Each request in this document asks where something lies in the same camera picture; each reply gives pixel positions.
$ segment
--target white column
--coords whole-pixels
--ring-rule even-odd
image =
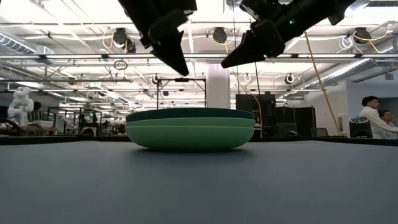
[[[207,75],[207,107],[231,108],[229,70],[220,64],[209,64]]]

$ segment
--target table surface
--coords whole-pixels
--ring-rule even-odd
[[[0,223],[396,224],[397,160],[398,147],[316,141],[0,146]]]

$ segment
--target stacked plate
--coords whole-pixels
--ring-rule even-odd
[[[143,111],[126,118],[134,143],[153,149],[230,149],[254,133],[254,114],[220,108]]]

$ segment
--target humanoid robot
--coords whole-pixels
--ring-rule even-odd
[[[26,126],[27,114],[32,112],[34,109],[34,102],[29,99],[30,88],[19,87],[14,92],[14,99],[8,107],[8,118],[17,123],[20,127]]]

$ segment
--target chair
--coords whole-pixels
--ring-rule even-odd
[[[313,138],[327,137],[328,136],[328,130],[326,128],[311,128],[311,136]]]
[[[287,138],[291,131],[297,132],[295,123],[277,123],[277,137]]]

